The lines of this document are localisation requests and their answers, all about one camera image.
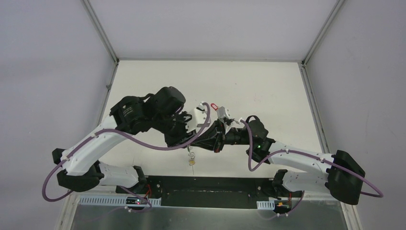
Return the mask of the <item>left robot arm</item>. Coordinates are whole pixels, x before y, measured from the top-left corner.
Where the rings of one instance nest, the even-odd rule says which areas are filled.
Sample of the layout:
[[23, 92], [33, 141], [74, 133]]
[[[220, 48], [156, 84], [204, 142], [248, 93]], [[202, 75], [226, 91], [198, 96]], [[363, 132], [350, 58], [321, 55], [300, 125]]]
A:
[[202, 106], [185, 112], [185, 102], [174, 87], [163, 87], [143, 97], [124, 97], [81, 143], [53, 151], [54, 163], [61, 167], [56, 175], [58, 184], [74, 192], [110, 185], [142, 193], [146, 179], [141, 167], [112, 166], [102, 162], [101, 157], [121, 142], [151, 129], [164, 135], [168, 150], [184, 147], [206, 118]]

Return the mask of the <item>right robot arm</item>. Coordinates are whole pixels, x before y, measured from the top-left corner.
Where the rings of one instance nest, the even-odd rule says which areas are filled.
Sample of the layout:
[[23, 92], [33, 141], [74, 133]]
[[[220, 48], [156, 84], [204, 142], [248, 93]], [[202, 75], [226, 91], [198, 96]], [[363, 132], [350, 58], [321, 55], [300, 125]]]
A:
[[243, 121], [243, 128], [226, 129], [230, 119], [216, 120], [192, 144], [193, 147], [220, 152], [225, 145], [247, 145], [247, 155], [257, 165], [276, 164], [297, 169], [280, 169], [272, 180], [273, 196], [288, 192], [313, 191], [330, 194], [336, 200], [357, 205], [361, 195], [365, 171], [343, 151], [319, 153], [305, 151], [269, 138], [264, 124], [255, 115]]

